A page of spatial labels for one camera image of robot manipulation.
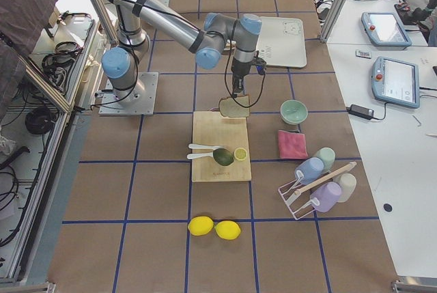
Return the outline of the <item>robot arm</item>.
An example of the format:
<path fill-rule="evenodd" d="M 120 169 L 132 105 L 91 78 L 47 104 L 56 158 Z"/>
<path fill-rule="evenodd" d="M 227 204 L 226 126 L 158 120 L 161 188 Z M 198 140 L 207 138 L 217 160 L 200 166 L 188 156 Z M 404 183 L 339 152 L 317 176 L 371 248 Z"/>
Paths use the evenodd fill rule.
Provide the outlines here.
<path fill-rule="evenodd" d="M 228 90 L 233 98 L 244 89 L 244 77 L 252 67 L 264 76 L 266 62 L 256 51 L 262 20 L 254 14 L 232 18 L 209 13 L 204 28 L 200 29 L 160 0 L 107 0 L 117 6 L 119 40 L 133 46 L 132 40 L 146 39 L 141 21 L 163 31 L 176 42 L 195 54 L 196 64 L 206 70 L 216 67 L 225 45 L 230 43 L 235 51 L 229 54 L 227 69 L 232 73 L 232 87 Z"/>

